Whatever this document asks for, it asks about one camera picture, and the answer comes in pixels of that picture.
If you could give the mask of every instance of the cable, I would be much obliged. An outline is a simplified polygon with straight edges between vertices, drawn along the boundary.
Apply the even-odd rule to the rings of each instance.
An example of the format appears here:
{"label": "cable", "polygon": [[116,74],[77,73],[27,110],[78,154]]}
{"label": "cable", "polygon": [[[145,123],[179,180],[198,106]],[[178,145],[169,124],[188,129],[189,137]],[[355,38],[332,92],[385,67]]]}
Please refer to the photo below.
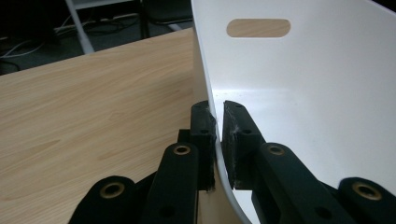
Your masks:
{"label": "cable", "polygon": [[[81,24],[82,27],[84,27],[86,24],[88,24],[88,23],[90,22],[90,20],[91,20],[91,18],[92,18],[92,16],[93,16],[93,12],[94,12],[94,11],[95,11],[95,7],[91,10],[90,17],[89,17],[85,22],[83,22],[83,23]],[[67,22],[70,18],[71,18],[71,15],[68,16],[67,19],[64,21],[64,23],[61,25],[61,27],[59,27],[59,28],[57,29],[57,31],[55,31],[55,34],[56,34],[57,36],[65,35],[65,34],[70,33],[70,32],[73,32],[73,34],[75,34],[75,33],[77,32],[76,26],[74,26],[74,27],[67,27],[68,30],[66,30],[66,31],[64,31],[64,32],[62,32],[62,33],[60,33],[61,28],[66,24],[66,22]]]}
{"label": "cable", "polygon": [[16,58],[16,57],[21,57],[21,56],[24,56],[24,55],[33,53],[33,52],[35,52],[36,50],[38,50],[38,49],[40,49],[41,47],[43,47],[44,44],[46,43],[46,42],[42,42],[42,43],[41,43],[38,47],[36,47],[35,49],[32,49],[32,50],[30,50],[30,51],[28,51],[28,52],[25,52],[25,53],[9,55],[9,54],[10,54],[12,51],[14,51],[17,47],[19,47],[19,46],[21,46],[21,45],[23,45],[23,44],[25,44],[25,43],[29,43],[29,42],[31,42],[31,40],[23,41],[22,43],[20,43],[20,44],[17,45],[16,47],[14,47],[12,50],[10,50],[8,53],[6,53],[5,55],[1,56],[0,59]]}
{"label": "cable", "polygon": [[3,56],[1,56],[0,59],[2,59],[2,58],[4,58],[4,57],[7,57],[10,53],[12,53],[12,52],[13,52],[15,49],[17,49],[18,47],[20,47],[20,46],[22,46],[22,45],[24,45],[24,44],[30,43],[30,42],[32,42],[32,40],[25,40],[25,41],[19,43],[19,44],[16,45],[14,48],[12,48],[12,49],[9,50],[7,53],[5,53]]}
{"label": "cable", "polygon": [[17,65],[16,63],[11,63],[11,62],[1,61],[1,60],[0,60],[0,63],[11,64],[11,65],[13,65],[13,66],[17,69],[17,71],[21,71],[20,66]]}
{"label": "cable", "polygon": [[[87,25],[85,28],[85,33],[87,35],[92,35],[92,36],[110,35],[110,34],[119,33],[120,31],[135,25],[138,21],[138,18],[136,18],[130,24],[124,24],[121,20],[101,21],[101,22],[95,22],[95,23],[89,23],[89,21],[86,21],[83,23],[83,26]],[[93,30],[94,28],[101,28],[101,26],[105,26],[105,25],[106,26],[112,25],[112,26],[115,26],[115,28],[112,29],[111,31],[94,31]],[[57,34],[57,36],[59,36],[60,38],[66,38],[66,37],[69,37],[70,35],[74,35],[76,32],[77,32],[76,29],[73,27],[69,30],[66,30],[66,31],[63,31],[63,32]]]}
{"label": "cable", "polygon": [[59,32],[61,32],[61,30],[64,28],[64,26],[66,25],[67,21],[70,20],[70,18],[72,18],[72,16],[68,16],[66,18],[66,20],[64,20],[64,23],[62,23],[62,25],[58,28],[55,29],[55,34],[58,34]]}

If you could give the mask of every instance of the wood grain surface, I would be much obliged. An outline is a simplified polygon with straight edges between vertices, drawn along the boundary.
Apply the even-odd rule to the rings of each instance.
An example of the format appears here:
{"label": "wood grain surface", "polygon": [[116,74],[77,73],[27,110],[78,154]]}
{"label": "wood grain surface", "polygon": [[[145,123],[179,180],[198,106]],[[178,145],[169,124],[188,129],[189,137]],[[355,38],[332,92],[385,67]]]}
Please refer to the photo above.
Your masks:
{"label": "wood grain surface", "polygon": [[0,223],[67,223],[100,179],[151,174],[192,99],[191,29],[0,77]]}

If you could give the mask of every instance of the chair leg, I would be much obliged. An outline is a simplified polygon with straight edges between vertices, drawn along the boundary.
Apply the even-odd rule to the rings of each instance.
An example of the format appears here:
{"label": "chair leg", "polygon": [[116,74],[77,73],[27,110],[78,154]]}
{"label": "chair leg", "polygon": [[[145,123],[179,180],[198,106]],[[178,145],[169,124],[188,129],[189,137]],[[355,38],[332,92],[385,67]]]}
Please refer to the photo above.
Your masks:
{"label": "chair leg", "polygon": [[139,20],[140,20],[140,37],[142,39],[149,38],[149,21],[143,8],[139,7]]}

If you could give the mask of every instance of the handle hole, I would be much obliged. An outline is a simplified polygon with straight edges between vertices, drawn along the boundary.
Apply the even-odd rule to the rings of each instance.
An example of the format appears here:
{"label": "handle hole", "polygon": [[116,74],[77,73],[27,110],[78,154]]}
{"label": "handle hole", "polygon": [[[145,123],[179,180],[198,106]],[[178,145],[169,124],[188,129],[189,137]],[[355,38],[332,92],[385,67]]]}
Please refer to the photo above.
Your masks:
{"label": "handle hole", "polygon": [[230,37],[282,37],[290,31],[290,22],[283,19],[236,19],[227,25]]}

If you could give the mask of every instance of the chair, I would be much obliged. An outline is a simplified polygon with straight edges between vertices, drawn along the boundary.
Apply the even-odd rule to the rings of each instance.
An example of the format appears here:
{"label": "chair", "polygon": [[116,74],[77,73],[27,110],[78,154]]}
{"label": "chair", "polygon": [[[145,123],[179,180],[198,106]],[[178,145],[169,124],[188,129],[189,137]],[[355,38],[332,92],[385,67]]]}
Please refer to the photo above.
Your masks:
{"label": "chair", "polygon": [[179,30],[175,23],[192,21],[191,0],[141,0],[140,20],[144,38],[149,37],[149,22]]}

